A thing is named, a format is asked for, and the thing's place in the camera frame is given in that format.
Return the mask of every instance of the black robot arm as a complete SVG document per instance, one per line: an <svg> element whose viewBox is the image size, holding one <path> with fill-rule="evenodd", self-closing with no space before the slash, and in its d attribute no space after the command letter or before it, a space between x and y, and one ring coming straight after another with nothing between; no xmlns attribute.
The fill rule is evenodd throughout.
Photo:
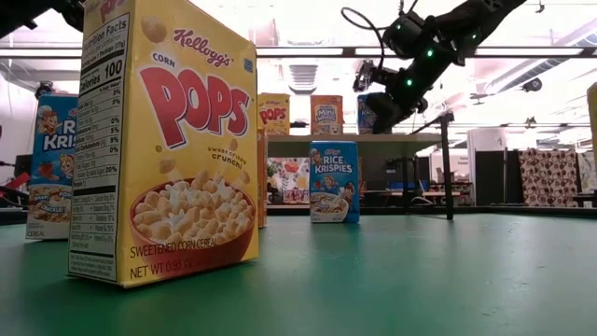
<svg viewBox="0 0 597 336"><path fill-rule="evenodd" d="M354 81L354 91L364 91L373 82L385 86L385 92L370 93L366 100L377 115L373 132L386 133L413 113L424 112L424 95L448 66L464 66L465 56L525 1L467 0L446 14L426 19L412 10L401 12L381 40L398 58L412 59L410 66L395 71L382 67L382 62L376 66L365 61Z"/></svg>

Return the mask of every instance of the green tabletop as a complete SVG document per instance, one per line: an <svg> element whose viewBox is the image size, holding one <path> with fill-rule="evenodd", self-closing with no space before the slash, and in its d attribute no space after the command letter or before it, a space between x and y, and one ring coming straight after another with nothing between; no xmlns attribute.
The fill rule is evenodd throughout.
<svg viewBox="0 0 597 336"><path fill-rule="evenodd" d="M256 261L130 290L23 237L0 227L0 335L597 334L589 220L269 217Z"/></svg>

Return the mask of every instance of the red bowl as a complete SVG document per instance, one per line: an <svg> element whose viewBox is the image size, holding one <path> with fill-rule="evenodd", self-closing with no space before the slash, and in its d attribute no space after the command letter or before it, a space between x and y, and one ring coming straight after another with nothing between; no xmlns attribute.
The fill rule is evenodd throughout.
<svg viewBox="0 0 597 336"><path fill-rule="evenodd" d="M188 183L191 183L192 180L193 178L185 179L185 181L187 181ZM144 192L134 201L134 203L131 206L129 223L131 226L132 238L135 244L139 247L147 245L159 245L159 243L153 242L152 240L145 238L145 236L137 230L137 228L134 225L134 222L132 221L132 219L135 216L135 207L145 198L148 192L160 192L162 190L165 190L165 186L167 184L170 184L170 182L163 183L155 188L149 189L148 191ZM241 261L241 259L244 256L244 253L251 244L251 239L253 238L253 229L255 226L255 221L257 219L257 209L253 200L251 200L251 198L248 197L242 190L236 189L234 187L232 188L235 191L239 191L240 193L242 193L244 199L248 202L249 205L252 205L254 211L256 211L253 215L253 220L249 223L249 227L247 228L247 230L243 232L243 234L241 234L240 236L234 238L233 240L223 245L215 245L213 247L206 247L200 249L188 249L185 248L185 245L176 244L176 249L174 249L174 251L171 250L165 253L155 253L150 254L148 256L143 256L143 261L146 265L149 266L149 269L151 269L151 265L161 264L161 266L154 266L154 270L158 270L156 271L157 274L154 275L162 279L165 279L218 268Z"/></svg>

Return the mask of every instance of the blue cereal box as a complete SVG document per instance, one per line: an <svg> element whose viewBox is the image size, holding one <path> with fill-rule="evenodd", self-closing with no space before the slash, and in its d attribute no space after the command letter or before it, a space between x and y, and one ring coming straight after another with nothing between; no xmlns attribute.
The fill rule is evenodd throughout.
<svg viewBox="0 0 597 336"><path fill-rule="evenodd" d="M314 141L310 151L313 223L358 223L358 147L349 141Z"/></svg>
<svg viewBox="0 0 597 336"><path fill-rule="evenodd" d="M77 101L75 95L39 97L29 186L29 239L68 238Z"/></svg>
<svg viewBox="0 0 597 336"><path fill-rule="evenodd" d="M359 134L373 134L373 124L377 119L375 113L365 104L366 99L366 94L360 94L356 97L356 124Z"/></svg>

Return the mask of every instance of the nutrition facts label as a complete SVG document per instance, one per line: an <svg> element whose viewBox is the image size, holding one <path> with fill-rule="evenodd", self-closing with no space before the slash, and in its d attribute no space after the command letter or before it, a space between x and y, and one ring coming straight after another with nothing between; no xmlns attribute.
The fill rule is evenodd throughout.
<svg viewBox="0 0 597 336"><path fill-rule="evenodd" d="M69 272L117 281L116 235L129 14L83 42Z"/></svg>

